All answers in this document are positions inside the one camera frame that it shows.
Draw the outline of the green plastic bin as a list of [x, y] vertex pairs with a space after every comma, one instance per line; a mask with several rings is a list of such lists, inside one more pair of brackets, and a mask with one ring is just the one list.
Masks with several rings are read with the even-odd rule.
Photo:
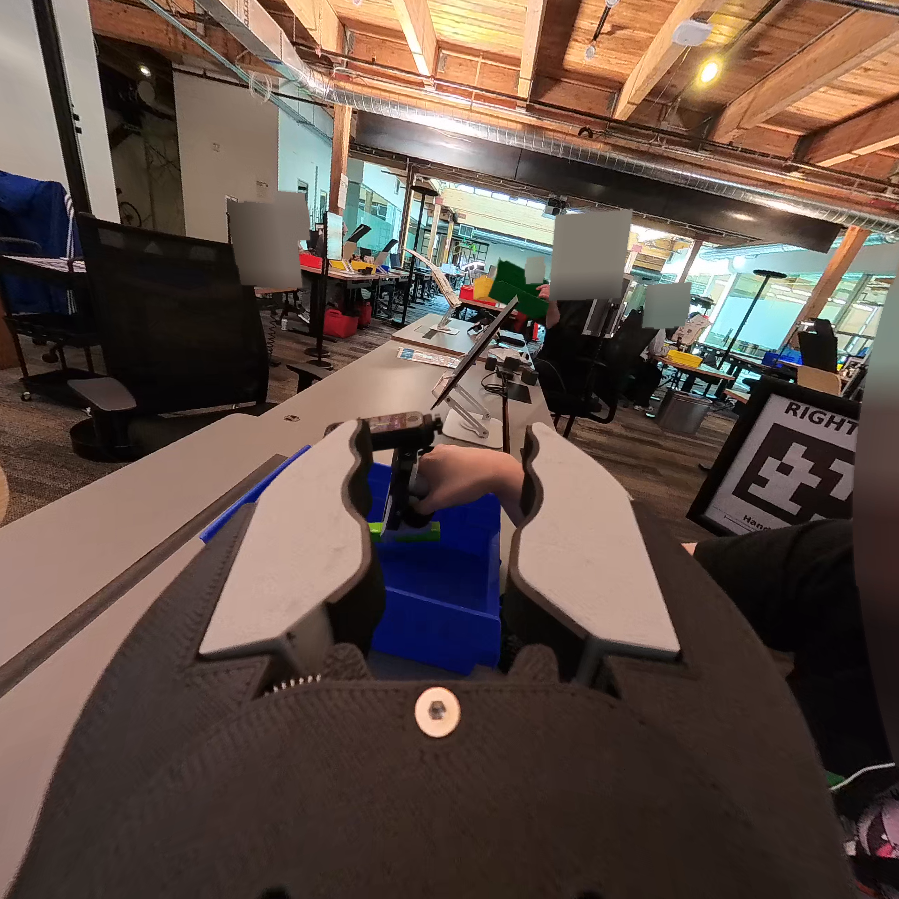
[[538, 290], [539, 284], [526, 283], [522, 267], [500, 260], [496, 264], [488, 297], [504, 306], [515, 299], [516, 313], [530, 321], [542, 321], [545, 319], [548, 301], [540, 297]]

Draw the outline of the tablet on white stand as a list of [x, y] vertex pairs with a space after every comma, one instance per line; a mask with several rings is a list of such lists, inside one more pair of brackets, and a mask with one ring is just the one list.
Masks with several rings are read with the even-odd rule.
[[490, 410], [462, 385], [467, 371], [487, 349], [495, 334], [517, 308], [519, 299], [514, 297], [480, 333], [471, 349], [455, 368], [444, 374], [434, 385], [432, 410], [441, 405], [449, 409], [443, 419], [442, 434], [458, 442], [482, 446], [491, 450], [502, 447], [502, 423]]

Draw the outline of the person's right hand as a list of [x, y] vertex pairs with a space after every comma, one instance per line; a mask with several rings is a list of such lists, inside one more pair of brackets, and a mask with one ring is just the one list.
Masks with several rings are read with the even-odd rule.
[[440, 444], [420, 457], [418, 474], [427, 490], [410, 507], [421, 515], [493, 495], [515, 527], [524, 520], [524, 469], [513, 456], [493, 449]]

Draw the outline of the printed black shirt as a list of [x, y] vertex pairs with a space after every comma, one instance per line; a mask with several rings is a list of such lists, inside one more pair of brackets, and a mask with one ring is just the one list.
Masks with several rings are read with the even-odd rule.
[[898, 896], [898, 773], [893, 763], [869, 766], [831, 785], [853, 876], [869, 897]]

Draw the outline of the black mesh office chair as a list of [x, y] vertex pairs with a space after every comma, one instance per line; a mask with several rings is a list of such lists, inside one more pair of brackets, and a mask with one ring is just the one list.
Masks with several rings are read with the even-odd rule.
[[76, 216], [106, 376], [72, 378], [75, 455], [146, 457], [268, 402], [269, 352], [233, 248]]

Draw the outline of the green flat block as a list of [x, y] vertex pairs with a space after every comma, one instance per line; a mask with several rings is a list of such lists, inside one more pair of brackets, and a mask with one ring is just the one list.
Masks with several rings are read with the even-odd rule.
[[430, 521], [422, 526], [412, 526], [400, 523], [395, 529], [389, 529], [385, 523], [368, 523], [369, 533], [374, 542], [380, 543], [420, 543], [433, 542], [441, 539], [441, 523]]

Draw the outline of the curved pale panel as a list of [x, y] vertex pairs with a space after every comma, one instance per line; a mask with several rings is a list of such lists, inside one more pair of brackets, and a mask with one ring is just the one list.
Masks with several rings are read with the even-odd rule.
[[430, 258], [421, 253], [410, 249], [406, 249], [405, 252], [410, 254], [417, 262], [421, 263], [429, 272], [448, 306], [453, 310], [459, 309], [462, 306], [462, 301], [458, 294], [453, 290], [448, 277], [442, 268], [434, 264]]

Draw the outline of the blue jacket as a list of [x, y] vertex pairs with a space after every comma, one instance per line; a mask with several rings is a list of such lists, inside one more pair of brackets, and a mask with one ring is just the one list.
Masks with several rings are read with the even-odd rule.
[[[80, 256], [74, 208], [57, 182], [1, 172], [2, 253], [27, 256]], [[49, 280], [2, 274], [2, 295], [13, 314], [73, 313], [67, 289]]]

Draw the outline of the framed marker sign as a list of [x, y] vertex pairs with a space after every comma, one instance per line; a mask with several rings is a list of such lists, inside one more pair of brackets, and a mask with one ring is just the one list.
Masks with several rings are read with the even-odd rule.
[[860, 402], [763, 376], [687, 519], [716, 536], [852, 514]]

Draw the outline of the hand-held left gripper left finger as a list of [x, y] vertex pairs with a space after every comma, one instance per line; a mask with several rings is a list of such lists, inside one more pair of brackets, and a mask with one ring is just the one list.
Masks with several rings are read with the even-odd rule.
[[364, 656], [386, 609], [368, 527], [368, 424], [338, 424], [250, 503], [199, 655], [268, 655], [318, 673], [330, 648]]

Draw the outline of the black floor lamp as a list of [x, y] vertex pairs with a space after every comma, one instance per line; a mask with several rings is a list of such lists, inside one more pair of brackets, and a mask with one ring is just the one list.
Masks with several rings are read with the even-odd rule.
[[50, 95], [53, 116], [59, 137], [68, 192], [74, 211], [93, 213], [84, 164], [79, 144], [80, 129], [74, 112], [72, 96], [66, 78], [59, 25], [51, 1], [32, 1], [39, 48]]

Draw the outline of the metal trash can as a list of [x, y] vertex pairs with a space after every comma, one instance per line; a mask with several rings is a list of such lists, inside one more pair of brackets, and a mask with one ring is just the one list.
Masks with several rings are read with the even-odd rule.
[[699, 431], [714, 400], [669, 388], [659, 403], [656, 424], [670, 433], [695, 435]]

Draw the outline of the blue plastic bin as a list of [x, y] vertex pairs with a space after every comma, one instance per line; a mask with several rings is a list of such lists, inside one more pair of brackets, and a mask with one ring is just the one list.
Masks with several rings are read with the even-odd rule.
[[[221, 575], [211, 589], [211, 614], [250, 503], [309, 449], [304, 447], [286, 460], [201, 534], [207, 548], [222, 550], [225, 558]], [[384, 511], [389, 476], [388, 466], [372, 463], [368, 472], [372, 497], [369, 523], [378, 522], [379, 513]], [[501, 505], [489, 494], [436, 511], [433, 521], [441, 523], [439, 541], [373, 541], [386, 589], [386, 609], [371, 647], [386, 655], [466, 675], [478, 665], [494, 666], [499, 658]], [[199, 642], [207, 625], [200, 632]]]

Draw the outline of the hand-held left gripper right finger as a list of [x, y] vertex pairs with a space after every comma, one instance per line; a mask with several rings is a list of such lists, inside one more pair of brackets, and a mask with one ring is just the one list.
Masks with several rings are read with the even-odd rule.
[[680, 659], [680, 642], [632, 500], [598, 462], [536, 423], [522, 453], [523, 519], [511, 539], [507, 625], [549, 647], [564, 680], [608, 657]]

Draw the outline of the long silver spiral duct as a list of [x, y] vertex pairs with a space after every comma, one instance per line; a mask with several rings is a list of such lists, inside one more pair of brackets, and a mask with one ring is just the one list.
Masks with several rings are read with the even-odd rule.
[[652, 181], [672, 184], [703, 193], [745, 201], [769, 208], [793, 211], [815, 219], [842, 223], [845, 227], [855, 224], [861, 228], [886, 232], [897, 229], [897, 205], [883, 205], [880, 195], [865, 194], [863, 203], [843, 204], [833, 199], [792, 195], [776, 190], [773, 184], [745, 184], [726, 179], [721, 174], [702, 172], [679, 160], [669, 160], [661, 155], [634, 154], [620, 147], [604, 148], [596, 142], [580, 140], [576, 136], [561, 134], [544, 128], [541, 122], [511, 127], [487, 121], [477, 112], [450, 109], [446, 114], [440, 106], [435, 109], [420, 108], [399, 103], [389, 98], [344, 89], [333, 84], [323, 73], [303, 65], [287, 64], [288, 74], [310, 96], [332, 105], [347, 105], [360, 114], [383, 119], [403, 121], [418, 128], [432, 129], [451, 134], [473, 144], [475, 140], [495, 145], [516, 147], [545, 158], [556, 158], [573, 163], [583, 163], [621, 174], [646, 177]]

